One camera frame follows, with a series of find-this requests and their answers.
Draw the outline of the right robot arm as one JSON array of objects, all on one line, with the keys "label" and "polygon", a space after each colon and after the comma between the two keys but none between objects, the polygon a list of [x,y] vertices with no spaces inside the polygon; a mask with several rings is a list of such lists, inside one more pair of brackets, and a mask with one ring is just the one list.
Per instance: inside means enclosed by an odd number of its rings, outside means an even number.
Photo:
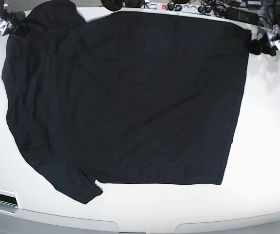
[{"label": "right robot arm", "polygon": [[28,35],[29,29],[23,22],[25,14],[23,12],[8,12],[8,2],[0,0],[0,35],[15,35],[24,38]]}]

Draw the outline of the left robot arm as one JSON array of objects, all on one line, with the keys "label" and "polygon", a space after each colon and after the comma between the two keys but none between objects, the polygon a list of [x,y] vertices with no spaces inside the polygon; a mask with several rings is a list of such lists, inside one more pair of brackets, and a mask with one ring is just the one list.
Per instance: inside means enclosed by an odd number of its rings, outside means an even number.
[{"label": "left robot arm", "polygon": [[271,0],[265,8],[268,21],[262,26],[262,36],[260,39],[254,39],[249,44],[249,53],[254,55],[267,54],[276,56],[280,51],[280,0]]}]

